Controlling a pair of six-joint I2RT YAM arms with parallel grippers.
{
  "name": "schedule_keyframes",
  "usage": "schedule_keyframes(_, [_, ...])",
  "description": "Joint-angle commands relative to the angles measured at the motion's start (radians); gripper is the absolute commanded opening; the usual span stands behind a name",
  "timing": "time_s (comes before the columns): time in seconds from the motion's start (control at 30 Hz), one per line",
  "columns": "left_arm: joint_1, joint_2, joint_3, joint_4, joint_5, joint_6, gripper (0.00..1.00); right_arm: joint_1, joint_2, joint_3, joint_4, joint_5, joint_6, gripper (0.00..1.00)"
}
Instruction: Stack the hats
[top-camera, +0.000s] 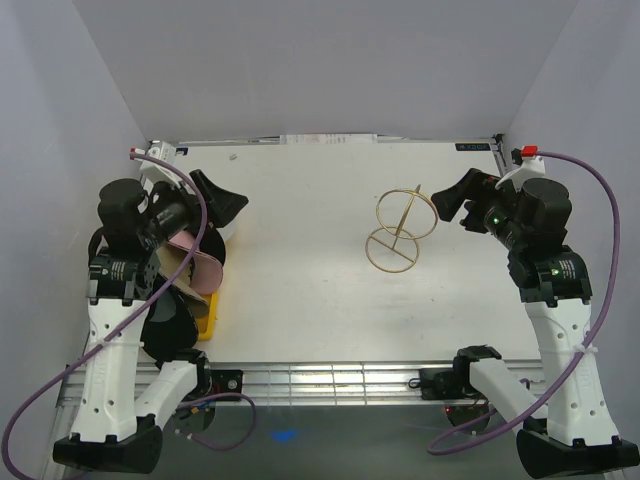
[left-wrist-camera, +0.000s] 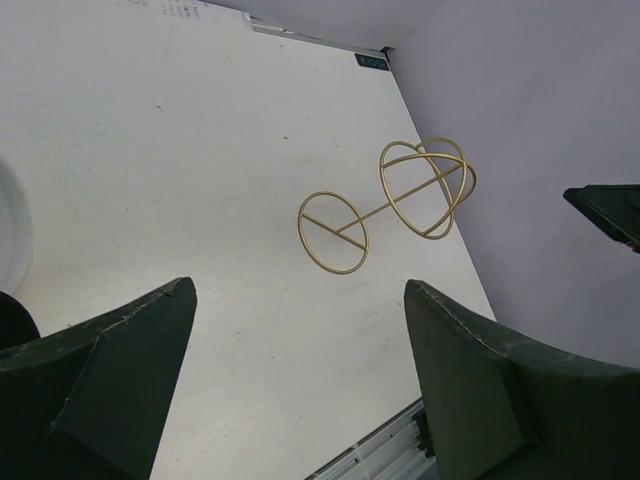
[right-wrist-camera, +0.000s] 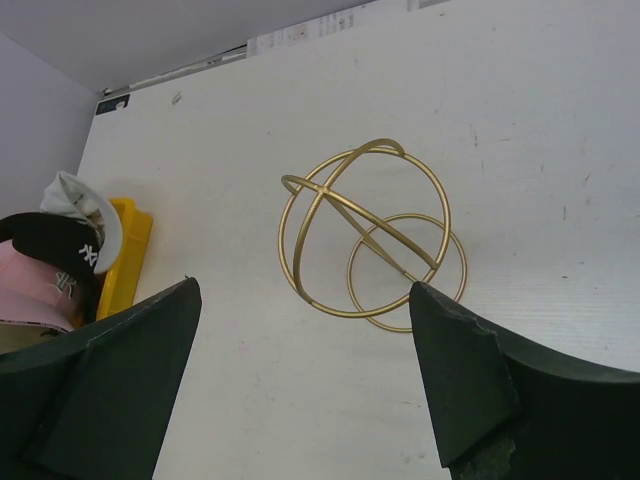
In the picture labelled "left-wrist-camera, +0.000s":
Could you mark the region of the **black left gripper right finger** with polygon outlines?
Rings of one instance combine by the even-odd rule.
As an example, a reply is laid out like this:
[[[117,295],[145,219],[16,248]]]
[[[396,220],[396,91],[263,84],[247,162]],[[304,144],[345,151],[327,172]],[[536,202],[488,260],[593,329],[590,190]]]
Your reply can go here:
[[[635,479],[639,372],[518,333],[419,280],[404,307],[443,479]]]

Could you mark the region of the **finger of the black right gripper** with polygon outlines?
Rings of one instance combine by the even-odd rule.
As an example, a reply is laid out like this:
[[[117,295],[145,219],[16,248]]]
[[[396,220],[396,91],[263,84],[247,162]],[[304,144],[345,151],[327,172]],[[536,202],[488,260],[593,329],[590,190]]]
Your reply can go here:
[[[567,189],[563,198],[611,240],[639,247],[638,184],[590,184]]]

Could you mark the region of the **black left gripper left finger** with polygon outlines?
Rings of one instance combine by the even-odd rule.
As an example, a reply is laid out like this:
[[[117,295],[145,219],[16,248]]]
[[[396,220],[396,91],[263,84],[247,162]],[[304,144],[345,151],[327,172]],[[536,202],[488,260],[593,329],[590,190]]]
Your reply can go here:
[[[180,277],[1,349],[2,478],[149,478],[195,312],[195,284]]]

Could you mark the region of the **black cap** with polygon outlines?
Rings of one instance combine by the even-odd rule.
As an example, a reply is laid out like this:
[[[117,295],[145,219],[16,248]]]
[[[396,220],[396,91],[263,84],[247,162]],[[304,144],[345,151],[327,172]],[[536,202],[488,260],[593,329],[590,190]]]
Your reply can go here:
[[[13,348],[40,338],[27,309],[13,296],[0,293],[0,348]]]

